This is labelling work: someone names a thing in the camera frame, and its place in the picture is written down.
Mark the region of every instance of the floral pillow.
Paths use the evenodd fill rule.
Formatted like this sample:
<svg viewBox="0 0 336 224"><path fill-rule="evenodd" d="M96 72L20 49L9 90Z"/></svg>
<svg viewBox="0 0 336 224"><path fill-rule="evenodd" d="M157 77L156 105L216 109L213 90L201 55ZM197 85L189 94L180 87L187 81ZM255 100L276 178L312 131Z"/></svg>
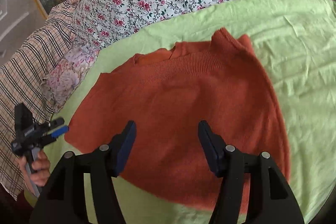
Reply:
<svg viewBox="0 0 336 224"><path fill-rule="evenodd" d="M57 66L41 82L41 90L47 100L54 103L59 112L70 95L83 81L95 63L99 47L73 45Z"/></svg>

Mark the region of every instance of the green bed sheet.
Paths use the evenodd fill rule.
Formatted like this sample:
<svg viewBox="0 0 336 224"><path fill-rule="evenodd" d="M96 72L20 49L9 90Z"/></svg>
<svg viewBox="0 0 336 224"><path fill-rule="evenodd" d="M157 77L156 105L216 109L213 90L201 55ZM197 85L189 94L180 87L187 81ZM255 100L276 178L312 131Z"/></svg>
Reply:
<svg viewBox="0 0 336 224"><path fill-rule="evenodd" d="M235 0L148 26L103 49L57 116L68 123L99 74L111 72L135 53L172 48L180 41L206 41L221 27L234 37L251 37L273 83L290 142L290 186L308 223L336 178L336 16L331 0ZM51 169L68 150L79 154L64 138L45 148ZM88 176L85 181L89 220L96 223ZM159 199L121 177L114 185L128 224L203 224L211 216Z"/></svg>

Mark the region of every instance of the plaid blanket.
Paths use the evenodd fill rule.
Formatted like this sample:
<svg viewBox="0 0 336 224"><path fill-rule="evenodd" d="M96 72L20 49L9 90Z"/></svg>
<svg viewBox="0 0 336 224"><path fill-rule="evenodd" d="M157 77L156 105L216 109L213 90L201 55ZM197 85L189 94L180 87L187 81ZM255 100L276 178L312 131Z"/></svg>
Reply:
<svg viewBox="0 0 336 224"><path fill-rule="evenodd" d="M75 8L73 0L55 6L44 26L29 36L0 68L0 182L14 198L24 185L11 151L15 138L14 106L23 102L37 121L50 120L53 103L42 95L41 80L72 46Z"/></svg>

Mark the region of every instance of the human hand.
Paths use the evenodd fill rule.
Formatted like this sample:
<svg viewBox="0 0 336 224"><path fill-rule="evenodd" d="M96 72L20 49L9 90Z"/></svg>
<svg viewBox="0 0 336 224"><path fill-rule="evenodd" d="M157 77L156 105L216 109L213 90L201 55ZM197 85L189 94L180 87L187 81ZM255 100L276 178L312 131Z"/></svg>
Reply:
<svg viewBox="0 0 336 224"><path fill-rule="evenodd" d="M19 164L20 170L23 174L24 180L28 189L34 193L33 186L30 180L37 186L43 187L46 185L48 178L50 177L50 161L48 160L47 155L41 150L37 154L37 160L35 160L31 166L34 170L38 171L37 173L31 174L30 178L26 171L25 165L27 163L26 157L18 158L16 161Z"/></svg>

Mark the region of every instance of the orange fabric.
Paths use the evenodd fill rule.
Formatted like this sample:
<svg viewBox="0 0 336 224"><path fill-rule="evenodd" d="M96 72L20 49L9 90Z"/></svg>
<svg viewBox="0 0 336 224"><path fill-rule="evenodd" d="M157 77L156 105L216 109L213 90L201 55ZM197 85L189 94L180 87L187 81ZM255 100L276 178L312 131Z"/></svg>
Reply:
<svg viewBox="0 0 336 224"><path fill-rule="evenodd" d="M242 152L268 151L289 178L283 118L246 35L238 41L221 29L210 42L136 54L101 74L65 140L89 153L109 143L128 120L136 122L137 137L122 177L171 202L212 210L217 200L221 179L210 172L199 143L201 120ZM246 182L241 212L248 191Z"/></svg>

